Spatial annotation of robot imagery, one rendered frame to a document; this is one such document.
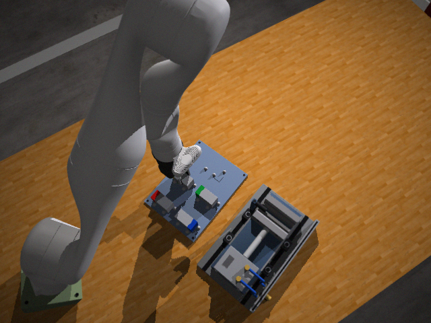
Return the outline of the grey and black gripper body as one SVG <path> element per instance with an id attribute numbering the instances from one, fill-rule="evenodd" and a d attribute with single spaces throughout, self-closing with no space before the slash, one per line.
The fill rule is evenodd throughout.
<path id="1" fill-rule="evenodd" d="M 202 153 L 198 145 L 184 147 L 180 137 L 177 147 L 169 153 L 158 153 L 152 147 L 151 150 L 153 157 L 159 164 L 159 170 L 168 178 L 181 177 Z"/>

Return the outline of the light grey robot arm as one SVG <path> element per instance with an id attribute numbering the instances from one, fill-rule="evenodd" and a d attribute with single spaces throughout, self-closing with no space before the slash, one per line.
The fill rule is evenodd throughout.
<path id="1" fill-rule="evenodd" d="M 47 217 L 22 247 L 20 266 L 35 296 L 56 295 L 84 276 L 145 155 L 146 140 L 158 153 L 177 147 L 178 104 L 218 46 L 229 17 L 226 0 L 127 1 L 67 162 L 81 229 Z M 147 70 L 140 91 L 145 47 L 168 60 Z"/>

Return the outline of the grey metal blank with green end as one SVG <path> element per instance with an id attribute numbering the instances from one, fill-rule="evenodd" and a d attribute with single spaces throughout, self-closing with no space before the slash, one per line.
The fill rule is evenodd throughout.
<path id="1" fill-rule="evenodd" d="M 216 195 L 208 191 L 204 186 L 200 186 L 195 192 L 196 196 L 200 198 L 204 203 L 209 205 L 211 208 L 218 202 Z"/>

